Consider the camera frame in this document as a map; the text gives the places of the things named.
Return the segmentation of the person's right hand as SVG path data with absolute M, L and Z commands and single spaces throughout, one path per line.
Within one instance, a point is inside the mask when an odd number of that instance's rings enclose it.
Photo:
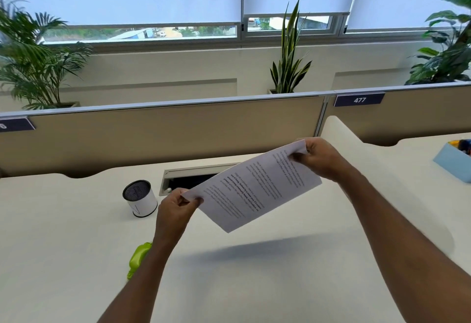
M 358 174 L 338 151 L 326 140 L 320 137 L 305 138 L 307 153 L 311 155 L 310 163 L 300 163 L 315 174 L 334 181 L 343 183 L 347 178 Z

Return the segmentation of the person's left hand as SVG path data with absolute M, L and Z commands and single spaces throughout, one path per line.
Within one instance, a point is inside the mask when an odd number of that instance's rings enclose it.
M 153 247 L 172 251 L 180 241 L 192 215 L 197 210 L 189 206 L 178 206 L 179 199 L 183 198 L 183 194 L 187 191 L 183 188 L 174 189 L 161 201 L 157 209 Z

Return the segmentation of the printed white paper sheet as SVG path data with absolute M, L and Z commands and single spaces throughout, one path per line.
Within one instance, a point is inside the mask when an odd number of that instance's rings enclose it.
M 199 209 L 230 233 L 322 184 L 320 176 L 291 161 L 293 153 L 308 153 L 305 140 L 233 165 L 182 196 L 202 199 Z

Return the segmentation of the person's left forearm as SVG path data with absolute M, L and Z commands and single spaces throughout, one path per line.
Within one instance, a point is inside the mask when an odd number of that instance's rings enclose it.
M 97 323 L 150 323 L 163 271 L 178 241 L 155 237 L 133 277 L 109 304 Z

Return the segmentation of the person's right forearm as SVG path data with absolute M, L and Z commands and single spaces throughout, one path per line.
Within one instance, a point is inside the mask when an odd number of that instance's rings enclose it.
M 336 173 L 406 323 L 471 323 L 471 276 L 353 167 Z

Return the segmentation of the white cylindrical mesh-top container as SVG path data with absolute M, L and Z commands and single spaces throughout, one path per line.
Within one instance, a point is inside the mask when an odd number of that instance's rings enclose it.
M 137 218 L 150 216 L 158 207 L 158 201 L 152 191 L 151 184 L 146 180 L 137 180 L 128 184 L 122 192 L 122 197 L 127 201 L 133 215 Z

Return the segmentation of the beige desk partition panel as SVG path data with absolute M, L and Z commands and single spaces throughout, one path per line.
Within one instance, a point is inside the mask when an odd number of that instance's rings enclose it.
M 264 153 L 315 134 L 325 96 L 305 93 L 33 111 L 0 133 L 0 178 L 83 178 L 124 166 Z
M 385 92 L 381 104 L 334 107 L 337 95 Z M 338 90 L 325 100 L 316 135 L 338 117 L 361 141 L 393 146 L 404 139 L 471 133 L 471 82 Z

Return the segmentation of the green stapler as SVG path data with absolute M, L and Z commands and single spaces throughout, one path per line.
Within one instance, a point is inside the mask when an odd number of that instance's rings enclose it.
M 140 267 L 142 261 L 144 260 L 147 253 L 150 251 L 151 247 L 152 242 L 145 242 L 136 248 L 129 260 L 129 271 L 127 273 L 128 281 L 133 277 L 134 273 Z

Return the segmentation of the dark blue number label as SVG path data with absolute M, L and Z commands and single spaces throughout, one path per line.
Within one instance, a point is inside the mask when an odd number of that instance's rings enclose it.
M 0 118 L 0 133 L 36 130 L 28 117 Z
M 366 106 L 381 104 L 385 92 L 337 95 L 334 107 Z

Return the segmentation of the white curved side divider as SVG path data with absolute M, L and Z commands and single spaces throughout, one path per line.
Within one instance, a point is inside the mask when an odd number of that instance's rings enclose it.
M 338 117 L 327 117 L 321 138 L 335 147 L 399 213 L 441 251 L 446 255 L 453 253 L 455 241 L 445 224 Z

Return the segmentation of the snake plant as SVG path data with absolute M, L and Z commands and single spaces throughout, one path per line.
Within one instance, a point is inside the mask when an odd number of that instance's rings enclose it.
M 311 61 L 301 66 L 303 58 L 296 57 L 296 48 L 300 40 L 301 29 L 298 28 L 300 18 L 299 2 L 288 16 L 285 11 L 281 29 L 281 55 L 278 64 L 273 62 L 270 75 L 274 82 L 274 90 L 269 94 L 292 94 L 308 73 Z

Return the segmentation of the light blue box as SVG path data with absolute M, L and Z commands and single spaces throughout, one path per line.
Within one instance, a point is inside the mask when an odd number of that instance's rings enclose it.
M 462 182 L 471 184 L 471 139 L 448 141 L 433 162 Z

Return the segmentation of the broad-leaf green plant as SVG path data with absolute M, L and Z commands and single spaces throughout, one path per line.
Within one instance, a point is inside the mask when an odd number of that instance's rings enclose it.
M 425 60 L 411 67 L 405 85 L 446 82 L 471 82 L 471 0 L 444 0 L 467 9 L 458 14 L 452 10 L 432 13 L 423 38 L 431 40 L 440 50 L 418 49 L 414 58 Z

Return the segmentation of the palm plant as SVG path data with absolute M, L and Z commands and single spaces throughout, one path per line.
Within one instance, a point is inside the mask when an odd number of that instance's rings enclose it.
M 61 100 L 60 88 L 68 75 L 78 76 L 93 54 L 88 44 L 49 47 L 44 35 L 66 22 L 47 12 L 24 10 L 25 0 L 0 0 L 0 90 L 24 103 L 25 110 L 78 107 Z

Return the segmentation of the grey window frame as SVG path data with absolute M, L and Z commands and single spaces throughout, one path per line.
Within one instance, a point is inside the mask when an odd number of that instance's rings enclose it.
M 280 45 L 283 14 L 242 14 L 229 22 L 129 23 L 58 26 L 39 39 L 48 46 L 78 43 L 98 53 L 206 50 Z M 350 42 L 421 40 L 427 24 L 419 27 L 348 29 L 349 13 L 301 13 L 301 45 Z

